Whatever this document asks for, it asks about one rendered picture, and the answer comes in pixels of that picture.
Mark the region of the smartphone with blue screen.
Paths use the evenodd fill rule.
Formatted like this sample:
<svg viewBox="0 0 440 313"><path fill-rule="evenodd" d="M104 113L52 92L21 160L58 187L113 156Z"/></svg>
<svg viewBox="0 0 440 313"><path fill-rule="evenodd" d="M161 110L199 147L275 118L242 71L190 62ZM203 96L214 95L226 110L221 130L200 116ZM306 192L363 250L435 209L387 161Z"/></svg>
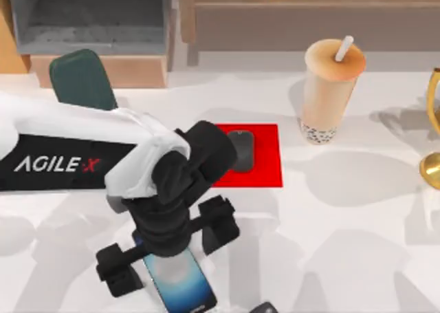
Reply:
<svg viewBox="0 0 440 313"><path fill-rule="evenodd" d="M189 248L174 257L149 254L142 260L168 313L205 313L217 305L217 297Z"/></svg>

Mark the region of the black computer mouse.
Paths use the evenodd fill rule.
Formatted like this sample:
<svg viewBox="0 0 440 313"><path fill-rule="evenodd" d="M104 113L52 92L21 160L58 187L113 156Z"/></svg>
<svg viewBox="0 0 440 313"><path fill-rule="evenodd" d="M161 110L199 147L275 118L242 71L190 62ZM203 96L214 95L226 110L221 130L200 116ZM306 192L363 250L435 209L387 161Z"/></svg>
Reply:
<svg viewBox="0 0 440 313"><path fill-rule="evenodd" d="M249 172L254 167L254 134L251 131L231 131L228 133L237 153L233 167L236 172Z"/></svg>

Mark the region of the red mouse pad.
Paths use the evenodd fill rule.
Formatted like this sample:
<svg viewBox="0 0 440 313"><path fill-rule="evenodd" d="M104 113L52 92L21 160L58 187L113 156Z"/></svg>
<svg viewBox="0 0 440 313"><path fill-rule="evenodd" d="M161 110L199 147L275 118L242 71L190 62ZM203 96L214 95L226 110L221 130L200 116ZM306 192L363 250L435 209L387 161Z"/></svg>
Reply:
<svg viewBox="0 0 440 313"><path fill-rule="evenodd" d="M248 172L228 171L215 188L282 188L283 174L276 123L217 123L225 133L250 131L254 135L254 166Z"/></svg>

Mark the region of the dark grey rounded object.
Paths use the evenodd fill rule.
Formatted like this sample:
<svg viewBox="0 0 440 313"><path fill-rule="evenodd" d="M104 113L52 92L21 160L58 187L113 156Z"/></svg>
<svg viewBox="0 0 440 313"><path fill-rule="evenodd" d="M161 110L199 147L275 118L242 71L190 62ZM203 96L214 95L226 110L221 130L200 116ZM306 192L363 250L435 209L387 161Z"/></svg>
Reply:
<svg viewBox="0 0 440 313"><path fill-rule="evenodd" d="M270 301L253 307L248 313L281 313Z"/></svg>

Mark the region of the pale wooden drawer front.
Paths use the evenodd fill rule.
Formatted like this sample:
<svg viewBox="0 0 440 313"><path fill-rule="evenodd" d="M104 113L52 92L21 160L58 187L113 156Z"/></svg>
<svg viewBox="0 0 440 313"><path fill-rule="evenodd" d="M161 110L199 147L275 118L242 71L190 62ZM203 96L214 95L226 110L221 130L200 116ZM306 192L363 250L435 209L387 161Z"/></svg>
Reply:
<svg viewBox="0 0 440 313"><path fill-rule="evenodd" d="M56 55L31 55L31 69L41 88L51 88L50 63ZM165 55L100 56L113 88L165 88L168 80L168 57Z"/></svg>

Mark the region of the bubble tea cup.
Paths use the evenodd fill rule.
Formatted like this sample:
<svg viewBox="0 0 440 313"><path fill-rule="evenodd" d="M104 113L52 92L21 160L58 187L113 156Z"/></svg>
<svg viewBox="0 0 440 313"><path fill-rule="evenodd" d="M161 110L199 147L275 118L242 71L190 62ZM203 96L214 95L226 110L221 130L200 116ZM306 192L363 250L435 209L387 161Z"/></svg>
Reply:
<svg viewBox="0 0 440 313"><path fill-rule="evenodd" d="M300 129L310 143L333 140L366 59L353 42L342 62L335 61L342 39L323 39L309 46Z"/></svg>

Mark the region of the dark green rounded block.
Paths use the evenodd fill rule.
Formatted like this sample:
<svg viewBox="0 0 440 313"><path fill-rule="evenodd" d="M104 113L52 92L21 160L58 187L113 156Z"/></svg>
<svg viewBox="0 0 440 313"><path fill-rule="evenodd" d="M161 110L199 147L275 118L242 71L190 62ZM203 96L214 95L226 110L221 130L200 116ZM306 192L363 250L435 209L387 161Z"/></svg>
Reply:
<svg viewBox="0 0 440 313"><path fill-rule="evenodd" d="M118 107L104 65L90 49L52 60L49 78L58 102L106 111Z"/></svg>

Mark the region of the white straw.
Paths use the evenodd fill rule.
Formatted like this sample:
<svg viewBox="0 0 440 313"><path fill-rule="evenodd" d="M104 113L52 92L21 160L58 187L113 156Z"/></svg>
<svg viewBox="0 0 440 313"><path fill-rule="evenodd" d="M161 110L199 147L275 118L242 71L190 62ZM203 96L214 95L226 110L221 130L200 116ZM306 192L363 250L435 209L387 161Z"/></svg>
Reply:
<svg viewBox="0 0 440 313"><path fill-rule="evenodd" d="M350 47L352 46L353 42L354 42L354 38L351 35L347 35L342 39L340 47L335 54L336 62L342 62L347 52L349 51Z"/></svg>

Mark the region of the gold trophy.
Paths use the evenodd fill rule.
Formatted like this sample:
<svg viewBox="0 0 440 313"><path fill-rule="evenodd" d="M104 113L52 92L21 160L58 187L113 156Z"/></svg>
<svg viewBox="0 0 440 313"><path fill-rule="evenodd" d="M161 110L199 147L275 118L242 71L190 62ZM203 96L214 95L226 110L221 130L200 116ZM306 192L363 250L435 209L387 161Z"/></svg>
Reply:
<svg viewBox="0 0 440 313"><path fill-rule="evenodd" d="M432 71L426 95L426 113L433 129L440 135L440 107L435 108L435 94L440 84L440 68ZM428 154L419 163L419 173L431 187L440 190L440 152Z"/></svg>

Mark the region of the wooden open shelf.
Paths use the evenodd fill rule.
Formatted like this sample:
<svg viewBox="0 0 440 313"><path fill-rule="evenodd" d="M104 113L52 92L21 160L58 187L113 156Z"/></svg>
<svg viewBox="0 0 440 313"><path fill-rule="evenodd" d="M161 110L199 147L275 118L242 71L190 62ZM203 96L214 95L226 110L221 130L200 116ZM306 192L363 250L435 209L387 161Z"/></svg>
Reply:
<svg viewBox="0 0 440 313"><path fill-rule="evenodd" d="M214 52L300 52L352 35L377 68L440 65L440 0L179 0L185 43Z"/></svg>

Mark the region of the grey drawer inside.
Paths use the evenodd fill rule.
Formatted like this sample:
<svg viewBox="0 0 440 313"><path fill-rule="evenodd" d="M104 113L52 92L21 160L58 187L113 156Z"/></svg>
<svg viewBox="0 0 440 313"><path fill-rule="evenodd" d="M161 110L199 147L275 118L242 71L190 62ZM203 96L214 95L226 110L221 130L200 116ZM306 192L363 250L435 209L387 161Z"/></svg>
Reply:
<svg viewBox="0 0 440 313"><path fill-rule="evenodd" d="M163 55L172 0L10 0L21 54Z"/></svg>

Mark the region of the wooden cupboard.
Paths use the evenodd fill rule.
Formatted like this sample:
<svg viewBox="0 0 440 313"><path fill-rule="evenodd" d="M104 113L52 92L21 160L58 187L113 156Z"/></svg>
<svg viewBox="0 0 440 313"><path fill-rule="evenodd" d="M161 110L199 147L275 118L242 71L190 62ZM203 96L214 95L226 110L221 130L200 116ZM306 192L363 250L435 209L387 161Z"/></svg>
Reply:
<svg viewBox="0 0 440 313"><path fill-rule="evenodd" d="M0 0L0 74L27 74L30 56L17 52L10 0Z"/></svg>

